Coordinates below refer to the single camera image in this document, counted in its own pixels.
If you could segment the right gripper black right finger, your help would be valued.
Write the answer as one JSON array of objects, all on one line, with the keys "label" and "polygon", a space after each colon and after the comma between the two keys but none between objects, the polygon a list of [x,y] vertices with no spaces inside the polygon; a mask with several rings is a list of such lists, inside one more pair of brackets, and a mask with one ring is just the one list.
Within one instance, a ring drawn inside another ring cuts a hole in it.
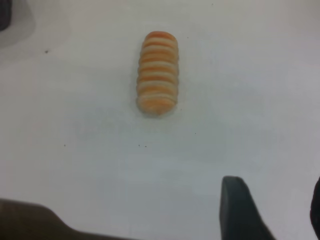
[{"label": "right gripper black right finger", "polygon": [[320,180],[316,182],[310,206],[310,220],[312,223],[320,222]]}]

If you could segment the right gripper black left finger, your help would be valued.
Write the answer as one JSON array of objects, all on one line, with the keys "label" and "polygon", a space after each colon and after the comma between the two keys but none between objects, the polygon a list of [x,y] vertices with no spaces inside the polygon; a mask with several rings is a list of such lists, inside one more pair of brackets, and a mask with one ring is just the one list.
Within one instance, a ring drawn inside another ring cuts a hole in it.
[{"label": "right gripper black left finger", "polygon": [[219,207],[220,233],[223,240],[273,240],[244,180],[224,176]]}]

